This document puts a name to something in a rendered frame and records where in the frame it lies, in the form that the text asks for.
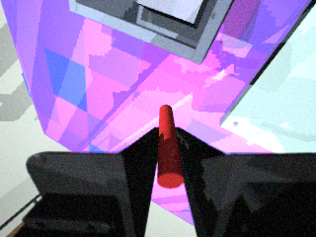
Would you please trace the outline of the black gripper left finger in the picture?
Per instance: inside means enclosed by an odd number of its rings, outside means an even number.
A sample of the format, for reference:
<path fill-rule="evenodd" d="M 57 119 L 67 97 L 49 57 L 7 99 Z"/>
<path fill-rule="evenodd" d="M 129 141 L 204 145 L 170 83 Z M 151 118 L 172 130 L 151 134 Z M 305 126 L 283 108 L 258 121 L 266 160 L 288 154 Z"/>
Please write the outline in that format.
<path fill-rule="evenodd" d="M 118 198 L 126 237 L 144 237 L 158 161 L 159 127 L 120 152 L 43 151 L 26 168 L 42 197 L 50 194 Z"/>

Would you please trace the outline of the red peg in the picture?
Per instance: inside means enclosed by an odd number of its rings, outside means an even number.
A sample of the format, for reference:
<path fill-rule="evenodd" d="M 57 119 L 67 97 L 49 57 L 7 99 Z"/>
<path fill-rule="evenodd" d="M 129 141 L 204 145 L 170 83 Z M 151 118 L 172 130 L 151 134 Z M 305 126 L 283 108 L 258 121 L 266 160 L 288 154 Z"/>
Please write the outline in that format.
<path fill-rule="evenodd" d="M 169 105 L 163 105 L 159 110 L 157 183 L 166 189 L 184 183 L 173 110 Z"/>

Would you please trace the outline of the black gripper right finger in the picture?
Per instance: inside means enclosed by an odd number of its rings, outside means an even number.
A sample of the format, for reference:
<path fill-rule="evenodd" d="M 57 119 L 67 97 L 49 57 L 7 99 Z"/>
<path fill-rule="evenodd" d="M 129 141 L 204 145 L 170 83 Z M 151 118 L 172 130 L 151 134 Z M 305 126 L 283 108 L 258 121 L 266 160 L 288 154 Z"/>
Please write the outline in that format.
<path fill-rule="evenodd" d="M 176 134 L 197 237 L 223 237 L 248 182 L 316 182 L 316 152 L 226 154 L 180 127 Z"/>

